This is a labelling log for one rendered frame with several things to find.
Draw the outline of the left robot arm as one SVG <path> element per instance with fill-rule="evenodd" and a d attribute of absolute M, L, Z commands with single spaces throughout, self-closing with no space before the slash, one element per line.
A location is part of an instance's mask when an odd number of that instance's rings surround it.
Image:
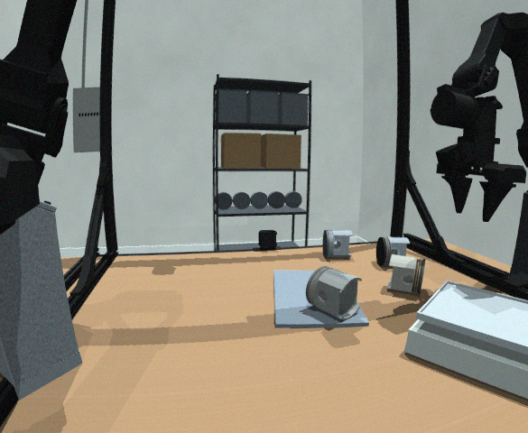
<path fill-rule="evenodd" d="M 496 88 L 499 76 L 496 59 L 500 49 L 511 59 L 514 69 L 523 113 L 523 125 L 516 132 L 518 152 L 528 168 L 528 14 L 498 13 L 481 24 L 474 49 L 453 74 L 452 84 L 437 88 L 431 117 L 436 124 L 463 131 L 495 132 L 496 109 L 502 109 L 502 104 L 496 96 L 486 99 L 476 95 Z M 459 136 L 458 143 L 436 151 L 440 169 L 456 170 L 473 160 L 473 164 L 482 164 L 477 137 L 470 136 L 469 142 L 463 139 Z"/>

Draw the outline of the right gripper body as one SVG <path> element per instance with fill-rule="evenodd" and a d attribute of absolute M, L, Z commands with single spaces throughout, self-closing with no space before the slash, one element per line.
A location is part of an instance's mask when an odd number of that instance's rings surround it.
<path fill-rule="evenodd" d="M 34 160 L 20 149 L 0 147 L 0 226 L 40 204 Z"/>

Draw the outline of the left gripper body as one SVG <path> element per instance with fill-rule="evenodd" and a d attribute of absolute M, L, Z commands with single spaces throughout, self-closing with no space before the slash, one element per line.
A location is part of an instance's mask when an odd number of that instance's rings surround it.
<path fill-rule="evenodd" d="M 484 171 L 484 177 L 488 182 L 501 184 L 525 183 L 526 170 L 522 165 L 501 164 L 498 161 L 494 161 L 495 144 L 500 144 L 500 138 L 496 138 L 496 132 L 482 130 L 463 131 L 463 142 L 469 142 L 472 135 L 475 135 L 479 142 L 482 152 L 482 164 L 473 164 L 473 160 L 456 170 L 440 169 L 439 164 L 437 164 L 437 173 L 445 174 L 447 177 L 466 178 L 469 174 L 483 176 Z M 472 167 L 474 170 L 470 171 Z"/>

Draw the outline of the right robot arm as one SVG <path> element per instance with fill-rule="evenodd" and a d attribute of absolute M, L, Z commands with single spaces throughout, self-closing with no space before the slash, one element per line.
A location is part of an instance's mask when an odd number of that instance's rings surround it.
<path fill-rule="evenodd" d="M 27 0 L 16 47 L 0 60 L 0 147 L 24 150 L 34 160 L 38 184 L 44 153 L 56 158 L 62 147 L 69 81 L 61 54 L 76 3 Z"/>

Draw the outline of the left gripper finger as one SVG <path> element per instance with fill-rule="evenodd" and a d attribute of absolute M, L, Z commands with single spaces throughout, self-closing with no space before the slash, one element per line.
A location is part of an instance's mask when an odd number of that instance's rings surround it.
<path fill-rule="evenodd" d="M 488 222 L 497 208 L 516 184 L 501 184 L 487 181 L 479 181 L 484 190 L 483 221 Z"/>
<path fill-rule="evenodd" d="M 441 177 L 449 183 L 454 199 L 456 212 L 458 214 L 461 214 L 465 206 L 468 197 L 468 192 L 473 179 L 446 176 Z"/>

